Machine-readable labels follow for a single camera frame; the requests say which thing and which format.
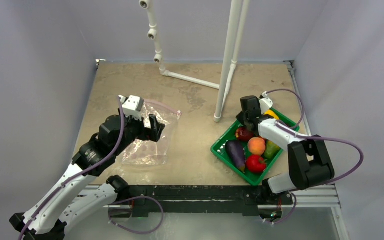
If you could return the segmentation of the clear zip top bag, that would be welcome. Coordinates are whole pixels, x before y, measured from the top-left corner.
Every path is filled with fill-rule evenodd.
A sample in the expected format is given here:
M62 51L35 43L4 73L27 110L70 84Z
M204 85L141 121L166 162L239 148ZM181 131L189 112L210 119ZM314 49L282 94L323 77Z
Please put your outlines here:
M158 142L135 140L117 157L117 160L122 164L132 166L163 165L168 160L172 137L178 127L182 112L162 102L146 99L141 114L145 118L150 114L155 115L157 121L165 125L160 140Z

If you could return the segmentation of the purple toy eggplant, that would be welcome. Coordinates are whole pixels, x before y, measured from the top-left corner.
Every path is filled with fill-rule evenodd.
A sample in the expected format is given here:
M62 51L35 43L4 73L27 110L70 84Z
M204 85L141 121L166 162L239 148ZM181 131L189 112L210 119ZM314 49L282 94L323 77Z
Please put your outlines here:
M234 166L244 173L246 169L246 154L241 142L238 140L228 140L225 144L225 150Z

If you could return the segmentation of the dark red toy apple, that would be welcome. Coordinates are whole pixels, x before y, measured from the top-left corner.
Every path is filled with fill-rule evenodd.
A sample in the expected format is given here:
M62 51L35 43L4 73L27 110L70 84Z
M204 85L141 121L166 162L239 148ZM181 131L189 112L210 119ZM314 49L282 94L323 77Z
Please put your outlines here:
M255 137L255 134L247 130L246 127L241 126L235 130L234 136L238 141L247 143L250 139Z

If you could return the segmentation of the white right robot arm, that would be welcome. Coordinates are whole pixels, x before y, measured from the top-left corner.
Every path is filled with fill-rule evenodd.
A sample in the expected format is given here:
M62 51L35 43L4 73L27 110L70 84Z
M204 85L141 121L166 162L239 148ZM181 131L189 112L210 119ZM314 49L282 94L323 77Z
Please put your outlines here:
M293 190L306 190L332 180L335 170L325 141L319 136L300 134L272 116L263 114L261 99L250 95L240 99L237 120L248 131L272 141L288 154L288 172L262 182L260 196L268 204Z

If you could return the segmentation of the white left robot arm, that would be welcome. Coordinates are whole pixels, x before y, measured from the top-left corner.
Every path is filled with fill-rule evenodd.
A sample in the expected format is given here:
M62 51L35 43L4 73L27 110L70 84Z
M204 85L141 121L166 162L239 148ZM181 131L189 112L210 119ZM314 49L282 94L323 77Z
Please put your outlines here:
M130 185L120 176L107 179L93 194L74 202L78 194L115 163L116 158L136 140L158 142L165 125L153 114L144 118L132 114L112 115L72 158L67 170L51 190L27 212L9 220L20 240L62 240L71 228L105 205L132 204Z

